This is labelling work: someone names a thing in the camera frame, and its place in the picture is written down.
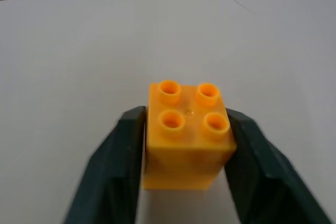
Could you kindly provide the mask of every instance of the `orange lego duplo brick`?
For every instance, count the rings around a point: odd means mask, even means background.
[[[150,85],[144,189],[207,189],[235,150],[215,85]]]

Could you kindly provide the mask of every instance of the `plastic toy block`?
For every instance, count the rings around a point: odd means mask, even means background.
[[[207,189],[236,150],[219,89],[150,85],[144,189]]]

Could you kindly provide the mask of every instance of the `orange plastic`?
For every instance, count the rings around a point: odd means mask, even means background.
[[[207,189],[236,150],[219,89],[211,83],[150,86],[144,189]]]

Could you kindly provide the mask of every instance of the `white surface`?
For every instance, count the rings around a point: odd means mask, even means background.
[[[266,115],[256,119],[270,139],[292,160],[323,208],[335,221],[336,44],[333,38],[336,36],[336,1],[236,1],[262,20],[263,26],[267,26],[274,37],[278,37],[284,57],[290,59],[290,68],[294,74],[292,82],[297,83],[302,92],[301,102],[297,102],[297,106],[305,106],[305,113],[304,110],[293,110],[278,116],[286,118],[286,124],[291,125],[293,131],[299,123],[305,124],[307,128],[297,128],[296,133],[285,128],[283,138],[291,139],[291,143],[286,143],[272,137],[274,133],[271,131],[275,130],[272,127],[281,130],[279,125],[266,126]],[[293,120],[294,114],[304,117],[303,121]]]
[[[167,78],[217,84],[331,213],[333,44],[293,40],[289,25],[283,38],[233,0],[16,0],[0,15],[1,222],[61,223],[88,157]],[[140,201],[138,223],[239,223],[223,174],[204,193]]]
[[[0,15],[0,223],[61,223],[89,156],[123,111],[147,104],[150,82],[211,81],[228,104],[245,83],[229,80],[252,46],[232,0],[14,0]],[[175,199],[175,223],[238,223],[223,182],[144,194],[139,222],[157,224],[153,211]]]

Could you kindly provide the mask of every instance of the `lego brick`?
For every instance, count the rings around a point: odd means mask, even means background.
[[[227,109],[237,152],[225,173],[242,224],[331,224],[288,159],[246,115]]]
[[[150,85],[144,189],[207,189],[235,149],[215,85]]]
[[[134,224],[146,107],[126,111],[91,156],[64,224]]]

